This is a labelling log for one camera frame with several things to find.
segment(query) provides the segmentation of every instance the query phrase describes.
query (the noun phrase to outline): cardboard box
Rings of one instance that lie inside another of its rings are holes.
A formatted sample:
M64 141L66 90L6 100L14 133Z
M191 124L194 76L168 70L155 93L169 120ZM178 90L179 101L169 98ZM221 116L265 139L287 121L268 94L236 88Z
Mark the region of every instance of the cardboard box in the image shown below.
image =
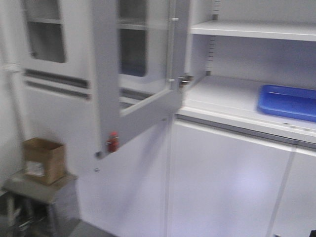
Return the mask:
M65 145L32 138L23 142L25 174L45 185L65 176Z

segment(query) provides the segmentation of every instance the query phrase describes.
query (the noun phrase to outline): metal stool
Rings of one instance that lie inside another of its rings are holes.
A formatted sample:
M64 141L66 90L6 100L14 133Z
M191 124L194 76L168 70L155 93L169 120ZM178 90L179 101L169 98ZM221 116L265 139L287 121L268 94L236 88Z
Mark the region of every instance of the metal stool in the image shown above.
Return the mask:
M80 222L76 177L73 175L66 175L52 185L46 186L32 181L23 171L19 171L6 180L3 189L8 192L7 237L14 237L15 233L26 237L28 229L40 226L44 219L47 222L45 230L33 228L32 236L67 237ZM17 199L20 203L18 208L15 208ZM38 214L37 210L45 210L45 216L42 212ZM17 217L21 212L24 212L25 218L17 223Z

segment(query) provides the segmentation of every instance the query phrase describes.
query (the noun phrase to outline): white shelf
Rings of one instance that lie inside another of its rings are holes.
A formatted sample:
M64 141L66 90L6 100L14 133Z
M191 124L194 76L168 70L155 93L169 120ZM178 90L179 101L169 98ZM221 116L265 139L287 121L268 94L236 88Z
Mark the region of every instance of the white shelf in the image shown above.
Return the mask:
M257 111L265 83L205 77L186 92L179 114L250 130L316 143L316 123Z
M125 29L125 30L137 30L137 31L147 30L146 22L140 19L133 19L133 18L120 19L119 28Z
M61 24L61 20L59 19L48 19L48 18L38 18L38 17L28 18L28 21L37 22L37 23L48 23L48 24Z
M315 24L208 21L193 25L191 33L197 35L316 41Z

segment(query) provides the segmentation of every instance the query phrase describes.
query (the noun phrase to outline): door hinge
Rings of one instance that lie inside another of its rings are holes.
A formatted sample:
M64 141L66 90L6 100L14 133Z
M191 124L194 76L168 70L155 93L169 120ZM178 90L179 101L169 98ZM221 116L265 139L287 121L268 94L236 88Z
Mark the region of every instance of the door hinge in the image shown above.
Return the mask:
M22 71L19 63L4 64L2 70L8 73L19 73Z
M193 79L194 77L190 75L184 75L184 76L179 77L179 88L183 89L183 87L189 84L190 82L192 82Z

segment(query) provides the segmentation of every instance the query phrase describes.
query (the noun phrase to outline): blue tray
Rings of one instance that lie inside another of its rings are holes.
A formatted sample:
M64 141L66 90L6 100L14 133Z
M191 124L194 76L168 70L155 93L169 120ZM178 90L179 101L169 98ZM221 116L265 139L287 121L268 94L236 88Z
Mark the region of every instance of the blue tray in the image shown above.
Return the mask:
M316 122L316 90L264 85L258 110L270 115Z

